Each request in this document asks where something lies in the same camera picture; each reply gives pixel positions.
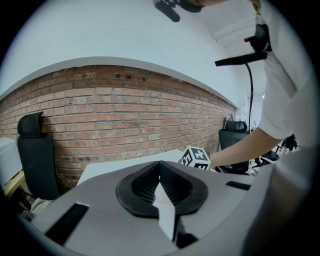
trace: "human arm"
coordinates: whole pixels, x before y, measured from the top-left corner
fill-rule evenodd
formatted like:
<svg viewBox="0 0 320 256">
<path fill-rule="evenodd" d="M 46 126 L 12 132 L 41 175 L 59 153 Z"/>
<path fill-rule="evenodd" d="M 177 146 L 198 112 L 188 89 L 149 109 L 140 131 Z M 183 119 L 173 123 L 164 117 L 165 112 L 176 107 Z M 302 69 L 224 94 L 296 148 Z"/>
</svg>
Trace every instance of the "human arm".
<svg viewBox="0 0 320 256">
<path fill-rule="evenodd" d="M 210 161 L 215 167 L 249 161 L 269 152 L 280 141 L 257 128 L 238 143 L 212 154 Z"/>
</svg>

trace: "white tabletop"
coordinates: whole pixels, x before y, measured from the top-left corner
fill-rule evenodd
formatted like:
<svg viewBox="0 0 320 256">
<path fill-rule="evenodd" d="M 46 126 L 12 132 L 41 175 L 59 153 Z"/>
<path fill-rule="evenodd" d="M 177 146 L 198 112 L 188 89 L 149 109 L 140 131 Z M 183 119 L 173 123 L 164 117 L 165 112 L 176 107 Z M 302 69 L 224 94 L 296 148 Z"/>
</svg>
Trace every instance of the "white tabletop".
<svg viewBox="0 0 320 256">
<path fill-rule="evenodd" d="M 129 159 L 129 160 L 90 163 L 84 169 L 83 174 L 81 175 L 81 178 L 79 179 L 79 182 L 77 185 L 81 184 L 82 182 L 90 178 L 93 178 L 101 174 L 111 173 L 123 168 L 135 166 L 135 165 L 139 165 L 147 162 L 172 161 L 177 163 L 182 156 L 183 156 L 183 152 L 181 152 L 179 149 L 174 149 L 174 150 L 159 153 L 159 154 L 153 154 L 153 155 Z"/>
</svg>

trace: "white ceiling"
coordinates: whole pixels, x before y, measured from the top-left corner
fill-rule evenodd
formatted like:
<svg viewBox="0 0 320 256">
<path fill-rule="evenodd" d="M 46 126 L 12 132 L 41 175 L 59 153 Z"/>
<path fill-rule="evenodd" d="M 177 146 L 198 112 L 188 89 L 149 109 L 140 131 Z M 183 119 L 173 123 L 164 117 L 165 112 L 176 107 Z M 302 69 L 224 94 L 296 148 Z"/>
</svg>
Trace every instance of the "white ceiling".
<svg viewBox="0 0 320 256">
<path fill-rule="evenodd" d="M 251 37 L 256 31 L 256 12 L 248 0 L 229 0 L 215 6 L 208 6 L 195 14 L 207 27 L 211 36 L 221 44 L 228 56 L 252 53 L 250 43 L 244 38 Z M 262 61 L 250 64 L 255 95 L 263 95 L 266 75 Z M 246 87 L 250 95 L 250 85 Z"/>
</svg>

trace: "black slot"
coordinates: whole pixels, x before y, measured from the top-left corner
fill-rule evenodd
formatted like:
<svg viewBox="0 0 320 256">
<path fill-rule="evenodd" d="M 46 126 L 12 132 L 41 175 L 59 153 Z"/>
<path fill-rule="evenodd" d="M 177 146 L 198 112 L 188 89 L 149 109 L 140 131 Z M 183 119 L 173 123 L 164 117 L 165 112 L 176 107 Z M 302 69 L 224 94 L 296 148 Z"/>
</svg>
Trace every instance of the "black slot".
<svg viewBox="0 0 320 256">
<path fill-rule="evenodd" d="M 75 203 L 45 235 L 57 244 L 63 245 L 88 209 L 87 205 Z"/>
<path fill-rule="evenodd" d="M 235 182 L 235 181 L 228 181 L 226 185 L 233 188 L 241 189 L 241 190 L 249 190 L 251 187 L 251 185 Z"/>
</svg>

